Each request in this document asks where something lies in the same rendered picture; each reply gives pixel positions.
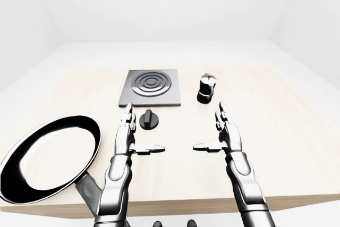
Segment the black frying pan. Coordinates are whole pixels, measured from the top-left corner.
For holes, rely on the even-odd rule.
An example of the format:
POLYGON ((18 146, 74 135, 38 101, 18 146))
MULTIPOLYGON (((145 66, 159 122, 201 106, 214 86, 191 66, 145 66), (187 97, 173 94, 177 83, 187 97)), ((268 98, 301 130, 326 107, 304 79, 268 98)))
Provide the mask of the black frying pan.
POLYGON ((100 147, 96 121, 69 115, 0 137, 0 211, 63 218, 92 213, 76 190, 100 147))

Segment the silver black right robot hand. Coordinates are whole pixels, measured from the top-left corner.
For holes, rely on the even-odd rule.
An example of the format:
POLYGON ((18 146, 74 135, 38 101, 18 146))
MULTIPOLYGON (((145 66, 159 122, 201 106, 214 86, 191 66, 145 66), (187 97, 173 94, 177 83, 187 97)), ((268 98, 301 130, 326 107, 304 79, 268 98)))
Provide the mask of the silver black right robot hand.
POLYGON ((223 101, 219 102, 219 111, 215 112, 216 129, 219 132, 218 141, 196 144, 193 150, 217 153, 221 150, 225 154, 241 152, 242 142, 240 132, 233 121, 233 118, 223 101))

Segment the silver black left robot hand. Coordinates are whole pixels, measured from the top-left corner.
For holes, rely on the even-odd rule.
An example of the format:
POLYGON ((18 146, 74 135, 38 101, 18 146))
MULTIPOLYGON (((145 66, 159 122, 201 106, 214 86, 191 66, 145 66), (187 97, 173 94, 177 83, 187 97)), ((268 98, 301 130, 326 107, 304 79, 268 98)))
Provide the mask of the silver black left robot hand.
POLYGON ((134 133, 136 128, 136 115, 133 112, 133 104, 128 103, 117 130, 115 155, 126 155, 130 157, 132 154, 150 155, 151 153, 161 153, 165 151, 165 147, 161 145, 151 145, 144 142, 135 144, 134 133))

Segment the flat dark stove plate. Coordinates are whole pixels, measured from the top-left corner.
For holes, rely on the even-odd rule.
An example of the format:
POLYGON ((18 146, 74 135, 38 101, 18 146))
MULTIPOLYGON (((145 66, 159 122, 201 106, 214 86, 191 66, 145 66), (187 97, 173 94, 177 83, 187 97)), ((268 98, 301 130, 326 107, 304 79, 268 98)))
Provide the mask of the flat dark stove plate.
POLYGON ((180 106, 181 96, 176 69, 130 70, 118 101, 119 107, 180 106))

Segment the black silver moka pot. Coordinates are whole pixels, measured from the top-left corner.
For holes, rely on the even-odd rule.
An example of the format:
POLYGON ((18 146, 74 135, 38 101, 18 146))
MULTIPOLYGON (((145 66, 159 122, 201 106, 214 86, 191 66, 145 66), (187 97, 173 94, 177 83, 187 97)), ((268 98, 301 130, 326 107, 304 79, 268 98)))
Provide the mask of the black silver moka pot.
POLYGON ((216 83, 217 79, 213 75, 205 73, 200 78, 200 87, 197 94, 197 101, 202 104, 210 103, 214 94, 216 83))

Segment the round black stove knob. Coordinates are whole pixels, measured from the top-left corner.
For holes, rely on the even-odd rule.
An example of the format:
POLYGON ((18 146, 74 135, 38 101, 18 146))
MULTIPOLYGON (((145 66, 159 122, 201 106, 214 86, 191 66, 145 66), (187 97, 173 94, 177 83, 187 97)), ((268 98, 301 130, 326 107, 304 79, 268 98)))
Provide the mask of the round black stove knob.
POLYGON ((139 119, 139 124, 144 130, 152 130, 159 124, 158 115, 152 110, 146 110, 139 119))

